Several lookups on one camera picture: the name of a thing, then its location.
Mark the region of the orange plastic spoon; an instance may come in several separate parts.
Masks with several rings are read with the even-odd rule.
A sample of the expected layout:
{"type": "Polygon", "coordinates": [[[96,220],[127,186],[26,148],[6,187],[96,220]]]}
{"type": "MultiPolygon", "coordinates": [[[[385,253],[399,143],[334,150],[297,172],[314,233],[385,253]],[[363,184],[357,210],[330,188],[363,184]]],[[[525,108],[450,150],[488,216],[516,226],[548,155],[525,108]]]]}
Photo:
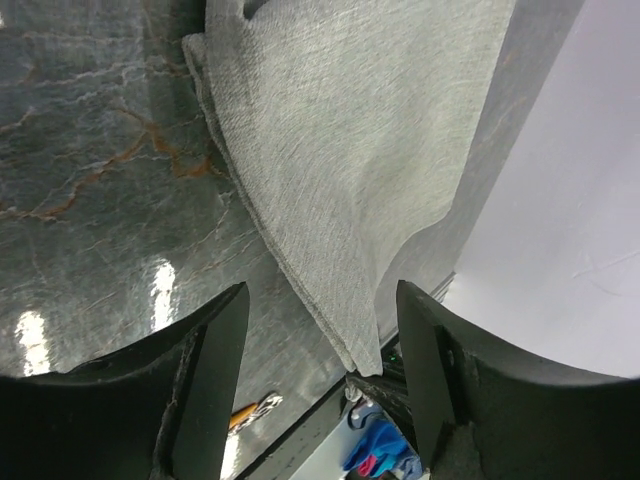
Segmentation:
{"type": "Polygon", "coordinates": [[[233,435],[250,425],[258,416],[259,403],[252,403],[234,412],[230,418],[228,434],[233,435]]]}

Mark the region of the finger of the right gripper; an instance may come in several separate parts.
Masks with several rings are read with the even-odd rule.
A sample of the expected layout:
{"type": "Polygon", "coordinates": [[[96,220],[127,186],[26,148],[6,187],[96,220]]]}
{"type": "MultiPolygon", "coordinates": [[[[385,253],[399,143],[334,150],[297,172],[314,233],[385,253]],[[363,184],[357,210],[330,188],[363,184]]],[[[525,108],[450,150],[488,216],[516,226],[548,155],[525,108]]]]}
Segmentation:
{"type": "Polygon", "coordinates": [[[355,387],[367,399],[378,404],[410,445],[415,444],[415,428],[403,367],[385,367],[379,376],[346,374],[346,386],[355,387]]]}

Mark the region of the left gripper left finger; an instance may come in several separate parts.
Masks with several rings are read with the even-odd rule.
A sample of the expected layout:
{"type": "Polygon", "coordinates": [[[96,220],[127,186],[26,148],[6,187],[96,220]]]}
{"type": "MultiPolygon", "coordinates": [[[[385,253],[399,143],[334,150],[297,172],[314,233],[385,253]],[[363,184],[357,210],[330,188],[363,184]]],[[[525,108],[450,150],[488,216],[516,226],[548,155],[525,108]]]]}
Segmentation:
{"type": "Polygon", "coordinates": [[[1,381],[5,479],[216,479],[248,327],[234,285],[65,373],[1,381]]]}

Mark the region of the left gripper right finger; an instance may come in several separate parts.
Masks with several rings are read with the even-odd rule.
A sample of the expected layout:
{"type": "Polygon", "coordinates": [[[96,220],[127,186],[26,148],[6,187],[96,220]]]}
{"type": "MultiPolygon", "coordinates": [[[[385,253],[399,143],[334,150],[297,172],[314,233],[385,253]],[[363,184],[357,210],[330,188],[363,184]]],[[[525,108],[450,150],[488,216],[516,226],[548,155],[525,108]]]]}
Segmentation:
{"type": "Polygon", "coordinates": [[[639,383],[564,365],[398,284],[417,450],[435,479],[635,479],[639,383]]]}

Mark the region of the clear-handled metal fork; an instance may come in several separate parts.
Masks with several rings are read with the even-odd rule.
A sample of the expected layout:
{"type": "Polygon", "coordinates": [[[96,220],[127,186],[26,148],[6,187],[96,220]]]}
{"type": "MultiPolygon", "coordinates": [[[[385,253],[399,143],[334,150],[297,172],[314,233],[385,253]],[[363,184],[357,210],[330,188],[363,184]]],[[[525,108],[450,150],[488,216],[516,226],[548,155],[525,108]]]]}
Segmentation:
{"type": "Polygon", "coordinates": [[[283,401],[283,396],[276,392],[269,392],[264,398],[262,398],[256,405],[254,411],[252,412],[253,418],[261,418],[272,410],[277,408],[283,401]]]}

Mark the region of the grey cloth napkin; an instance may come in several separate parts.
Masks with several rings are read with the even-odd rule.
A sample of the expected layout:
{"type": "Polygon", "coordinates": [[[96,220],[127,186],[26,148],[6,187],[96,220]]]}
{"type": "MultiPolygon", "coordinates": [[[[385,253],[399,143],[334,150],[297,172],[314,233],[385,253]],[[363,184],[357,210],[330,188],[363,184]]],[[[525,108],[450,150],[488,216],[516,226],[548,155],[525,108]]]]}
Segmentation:
{"type": "Polygon", "coordinates": [[[382,371],[376,291],[451,208],[514,10],[210,1],[183,39],[241,200],[350,371],[382,371]]]}

